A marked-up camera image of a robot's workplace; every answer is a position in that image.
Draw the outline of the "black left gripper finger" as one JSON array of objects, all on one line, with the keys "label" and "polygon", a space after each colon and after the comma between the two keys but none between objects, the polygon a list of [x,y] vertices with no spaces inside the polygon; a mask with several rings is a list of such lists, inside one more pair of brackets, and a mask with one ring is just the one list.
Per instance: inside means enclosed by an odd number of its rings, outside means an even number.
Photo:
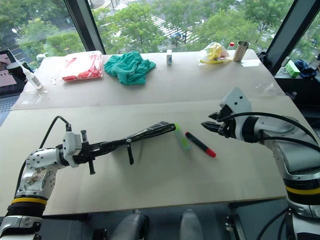
[{"label": "black left gripper finger", "polygon": [[116,150],[118,147],[117,146],[107,146],[107,147],[101,147],[99,149],[99,156],[107,155],[110,152]]},{"label": "black left gripper finger", "polygon": [[104,141],[100,143],[101,149],[111,149],[111,148],[118,148],[119,146],[125,145],[127,142],[126,139],[119,139],[113,141]]}]

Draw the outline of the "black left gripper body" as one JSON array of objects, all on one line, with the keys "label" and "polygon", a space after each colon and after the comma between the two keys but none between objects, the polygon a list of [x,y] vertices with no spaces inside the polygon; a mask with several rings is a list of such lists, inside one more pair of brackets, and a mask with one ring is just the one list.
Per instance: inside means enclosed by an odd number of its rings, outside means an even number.
[{"label": "black left gripper body", "polygon": [[89,144],[86,130],[81,130],[80,133],[81,133],[81,139],[82,139],[81,150],[78,155],[73,156],[73,160],[78,165],[88,163],[89,174],[94,175],[96,172],[94,169],[93,160],[96,159],[95,151],[100,150],[101,143],[99,142],[99,143]]}]

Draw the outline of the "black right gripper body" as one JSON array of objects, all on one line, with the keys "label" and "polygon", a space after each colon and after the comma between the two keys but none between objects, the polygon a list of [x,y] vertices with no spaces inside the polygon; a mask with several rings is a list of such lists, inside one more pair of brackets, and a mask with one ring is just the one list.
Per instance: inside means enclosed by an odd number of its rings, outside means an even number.
[{"label": "black right gripper body", "polygon": [[[227,106],[223,106],[220,110],[222,119],[228,116],[233,115],[233,111]],[[221,126],[219,128],[218,134],[221,136],[224,136],[226,138],[236,138],[235,129],[236,129],[236,122],[233,118],[218,121],[221,123]]]}]

